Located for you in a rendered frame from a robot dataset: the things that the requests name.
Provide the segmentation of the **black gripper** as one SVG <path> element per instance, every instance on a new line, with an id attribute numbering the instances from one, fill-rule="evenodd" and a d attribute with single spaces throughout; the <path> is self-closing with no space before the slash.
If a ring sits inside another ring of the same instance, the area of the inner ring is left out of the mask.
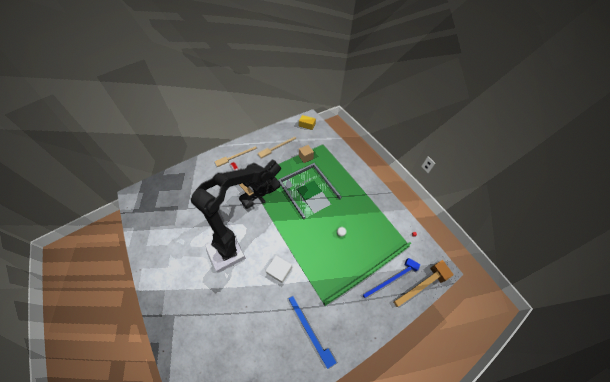
<path id="1" fill-rule="evenodd" d="M 239 200 L 241 201 L 241 203 L 244 205 L 244 207 L 245 207 L 246 209 L 249 209 L 249 208 L 251 208 L 252 206 L 254 206 L 254 205 L 255 205 L 253 201 L 254 201 L 256 198 L 259 198 L 259 199 L 260 199 L 260 198 L 261 198 L 261 197 L 263 197 L 264 195 L 269 194 L 269 193 L 272 193 L 272 192 L 274 192 L 275 190 L 277 190 L 278 188 L 280 188 L 280 183 L 279 183 L 279 181 L 278 181 L 278 180 L 277 180 L 277 179 L 274 177 L 272 180 L 271 180 L 271 179 L 268 179 L 267 188 L 266 188 L 264 191 L 262 191 L 262 192 L 255 191 L 255 190 L 252 188 L 252 189 L 254 190 L 254 194 L 253 194 L 253 195 L 249 196 L 247 193 L 244 193 L 243 195 L 239 196 Z M 255 196 L 256 196 L 256 197 L 255 197 Z M 253 199 L 253 198 L 254 198 L 254 199 Z"/>

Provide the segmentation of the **yellow box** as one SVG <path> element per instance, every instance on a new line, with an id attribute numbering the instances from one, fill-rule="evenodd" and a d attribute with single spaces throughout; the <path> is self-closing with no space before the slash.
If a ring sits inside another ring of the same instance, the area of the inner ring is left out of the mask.
<path id="1" fill-rule="evenodd" d="M 299 119 L 299 127 L 313 130 L 316 124 L 316 119 L 303 116 Z"/>

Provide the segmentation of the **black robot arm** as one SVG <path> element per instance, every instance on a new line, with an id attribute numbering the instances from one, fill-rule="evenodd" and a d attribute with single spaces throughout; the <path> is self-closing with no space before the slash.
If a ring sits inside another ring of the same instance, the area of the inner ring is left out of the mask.
<path id="1" fill-rule="evenodd" d="M 267 188 L 268 179 L 273 179 L 281 167 L 275 160 L 263 168 L 257 163 L 251 163 L 244 169 L 217 173 L 211 179 L 202 182 L 193 192 L 191 202 L 198 208 L 213 229 L 213 240 L 211 246 L 218 250 L 223 261 L 237 256 L 234 232 L 223 225 L 222 218 L 218 212 L 223 203 L 226 191 L 234 185 L 244 184 L 247 188 L 252 187 L 255 191 L 262 192 Z M 219 185 L 219 196 L 215 198 L 206 190 Z M 225 260 L 224 260 L 225 259 Z"/>

